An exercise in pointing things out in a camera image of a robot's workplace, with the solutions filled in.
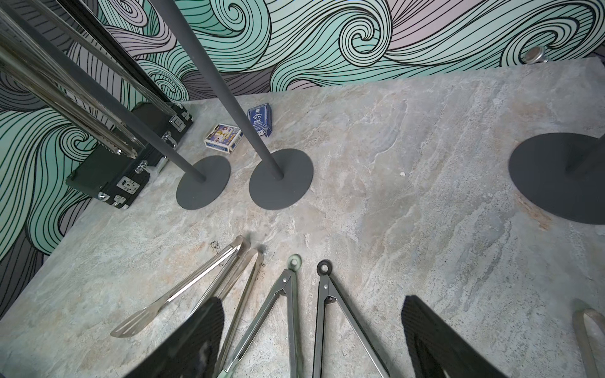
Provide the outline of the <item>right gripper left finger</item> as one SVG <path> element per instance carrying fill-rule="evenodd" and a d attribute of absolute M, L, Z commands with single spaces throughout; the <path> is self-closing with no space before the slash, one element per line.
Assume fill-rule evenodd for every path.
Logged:
<path fill-rule="evenodd" d="M 222 300 L 208 299 L 127 376 L 214 376 L 224 323 Z"/>

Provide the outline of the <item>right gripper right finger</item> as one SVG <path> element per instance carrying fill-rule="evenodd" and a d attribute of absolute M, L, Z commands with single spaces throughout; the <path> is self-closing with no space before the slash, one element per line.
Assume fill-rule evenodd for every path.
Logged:
<path fill-rule="evenodd" d="M 418 296 L 405 297 L 401 320 L 415 376 L 504 376 Z"/>

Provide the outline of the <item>steel tongs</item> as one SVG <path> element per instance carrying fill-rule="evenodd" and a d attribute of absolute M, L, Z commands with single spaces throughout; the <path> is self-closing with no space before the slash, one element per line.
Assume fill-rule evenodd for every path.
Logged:
<path fill-rule="evenodd" d="M 227 247 L 198 267 L 194 272 L 190 273 L 184 280 L 181 280 L 181 282 L 171 288 L 159 299 L 156 299 L 149 306 L 135 312 L 125 321 L 121 322 L 110 335 L 114 338 L 129 338 L 138 334 L 145 329 L 170 302 L 173 302 L 174 299 L 187 291 L 192 285 L 205 277 L 205 275 L 217 268 L 224 261 L 227 261 L 228 258 L 231 258 L 231 256 L 238 252 L 245 252 L 249 247 L 250 243 L 243 236 L 236 236 L 236 239 Z"/>
<path fill-rule="evenodd" d="M 591 344 L 591 340 L 596 338 L 590 335 L 588 326 L 592 322 L 600 335 L 604 335 L 604 315 L 581 299 L 574 299 L 572 308 L 572 325 L 585 374 L 587 377 L 604 377 L 604 373 L 599 372 L 596 348 Z"/>
<path fill-rule="evenodd" d="M 247 306 L 248 299 L 250 298 L 250 294 L 252 292 L 254 283 L 257 279 L 258 273 L 262 267 L 264 257 L 262 252 L 257 249 L 251 249 L 246 253 L 244 258 L 244 263 L 241 264 L 242 268 L 238 268 L 240 272 L 243 272 L 244 269 L 250 264 L 250 260 L 255 257 L 255 264 L 252 268 L 250 275 L 247 279 L 246 286 L 244 287 L 243 293 L 240 296 L 238 306 L 236 307 L 236 311 L 234 313 L 232 323 L 229 326 L 228 332 L 225 337 L 225 342 L 223 343 L 223 347 L 218 355 L 217 363 L 215 365 L 215 377 L 222 377 L 222 371 L 225 368 L 225 364 L 227 362 L 228 353 L 231 350 L 231 347 L 234 343 L 234 339 L 236 336 L 236 331 L 239 327 L 239 323 L 243 316 L 244 310 Z"/>
<path fill-rule="evenodd" d="M 138 157 L 142 143 L 72 75 L 78 65 L 6 4 L 1 5 L 1 23 L 1 71 L 110 152 Z"/>
<path fill-rule="evenodd" d="M 106 84 L 109 92 L 116 94 L 118 82 L 127 83 L 128 93 L 141 94 L 162 113 L 176 114 L 170 99 L 99 21 L 94 12 L 96 1 L 31 1 L 30 4 L 72 38 L 68 57 L 93 79 Z"/>

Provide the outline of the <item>black tongs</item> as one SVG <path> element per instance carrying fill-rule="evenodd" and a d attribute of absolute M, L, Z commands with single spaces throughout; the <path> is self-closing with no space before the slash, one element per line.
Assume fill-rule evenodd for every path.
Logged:
<path fill-rule="evenodd" d="M 340 285 L 333 277 L 333 265 L 328 259 L 319 261 L 316 266 L 318 274 L 318 297 L 316 305 L 316 320 L 314 331 L 314 349 L 312 376 L 324 376 L 324 360 L 326 351 L 326 336 L 328 335 L 328 326 L 333 325 L 334 321 L 327 321 L 328 309 L 335 307 L 340 311 L 338 320 L 344 320 L 353 332 L 356 340 L 361 343 L 366 356 L 370 359 L 373 367 L 376 369 L 379 377 L 391 377 L 391 373 L 379 355 L 377 348 L 373 346 L 369 334 L 365 331 L 362 323 L 358 320 L 353 308 L 349 305 L 347 297 L 340 290 Z"/>

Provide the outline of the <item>grey utensil stand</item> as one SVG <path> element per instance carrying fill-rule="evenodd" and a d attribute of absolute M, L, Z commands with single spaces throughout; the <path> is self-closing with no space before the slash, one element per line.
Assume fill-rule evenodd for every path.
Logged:
<path fill-rule="evenodd" d="M 261 158 L 250 178 L 249 193 L 253 202 L 267 210 L 284 209 L 297 203 L 309 190 L 314 177 L 310 157 L 296 149 L 271 153 L 175 2 L 153 1 L 152 4 Z"/>
<path fill-rule="evenodd" d="M 68 84 L 75 85 L 77 89 L 82 90 L 85 94 L 91 95 L 119 121 L 123 121 L 184 171 L 184 176 L 176 190 L 176 201 L 179 206 L 184 209 L 201 209 L 211 204 L 225 190 L 231 173 L 231 165 L 226 158 L 209 156 L 198 161 L 195 165 L 191 165 L 80 66 L 37 32 L 9 4 L 2 1 L 1 10 L 8 26 L 12 27 L 15 33 L 25 41 L 32 43 L 33 47 L 40 51 L 44 58 L 48 58 L 50 64 L 58 68 L 59 76 L 62 79 L 66 79 Z"/>
<path fill-rule="evenodd" d="M 550 214 L 604 224 L 604 138 L 569 132 L 537 135 L 512 152 L 508 170 L 520 193 Z"/>

